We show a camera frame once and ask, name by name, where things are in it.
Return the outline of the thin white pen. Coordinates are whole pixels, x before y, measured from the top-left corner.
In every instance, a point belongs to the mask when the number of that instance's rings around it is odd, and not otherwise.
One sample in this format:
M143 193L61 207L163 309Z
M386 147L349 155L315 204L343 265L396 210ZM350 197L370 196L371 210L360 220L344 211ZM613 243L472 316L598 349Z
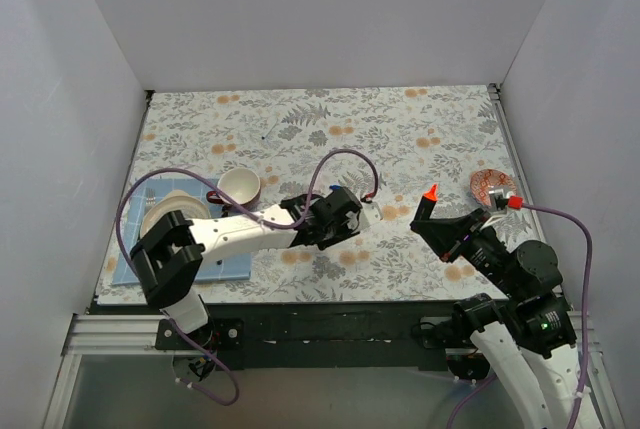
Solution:
M261 140L266 140L267 137L273 132L273 130L279 125L279 122L276 121L262 136Z

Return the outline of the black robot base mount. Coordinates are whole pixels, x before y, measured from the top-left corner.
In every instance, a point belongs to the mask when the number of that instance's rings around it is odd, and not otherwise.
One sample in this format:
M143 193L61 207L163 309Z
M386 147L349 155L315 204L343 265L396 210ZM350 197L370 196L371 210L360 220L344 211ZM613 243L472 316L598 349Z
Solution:
M232 370L408 367L483 380L480 350L442 328L450 302L216 304L208 322L181 332L160 322L155 349L204 348Z

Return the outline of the black orange highlighter marker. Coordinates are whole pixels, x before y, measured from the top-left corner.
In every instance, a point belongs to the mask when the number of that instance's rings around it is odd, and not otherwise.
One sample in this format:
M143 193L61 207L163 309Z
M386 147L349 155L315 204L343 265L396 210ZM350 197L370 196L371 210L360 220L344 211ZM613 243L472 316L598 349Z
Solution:
M422 195L414 217L415 220L426 221L430 219L431 214L438 201L437 190L438 185L433 184L431 188Z

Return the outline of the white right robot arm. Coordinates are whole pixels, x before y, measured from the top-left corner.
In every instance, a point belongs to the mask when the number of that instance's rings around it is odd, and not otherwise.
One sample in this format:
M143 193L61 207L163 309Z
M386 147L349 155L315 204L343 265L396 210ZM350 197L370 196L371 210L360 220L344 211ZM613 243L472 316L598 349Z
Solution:
M452 219L416 215L411 230L445 263L465 259L505 296L480 293L456 302L441 322L412 330L425 344L475 346L506 389L527 428L599 428L586 384L587 333L577 332L554 249L536 240L507 249L479 209Z

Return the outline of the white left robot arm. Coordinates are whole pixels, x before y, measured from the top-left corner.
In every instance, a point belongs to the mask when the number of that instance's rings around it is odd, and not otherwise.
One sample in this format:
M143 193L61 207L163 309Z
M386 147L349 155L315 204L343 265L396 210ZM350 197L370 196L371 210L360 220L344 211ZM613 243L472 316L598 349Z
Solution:
M336 186L323 197L290 198L262 211L217 219L188 219L181 211L163 215L133 246L131 266L147 305L173 320L178 336L193 349L205 347L213 326L193 288L203 264L261 250L315 246L320 250L358 235L369 202Z

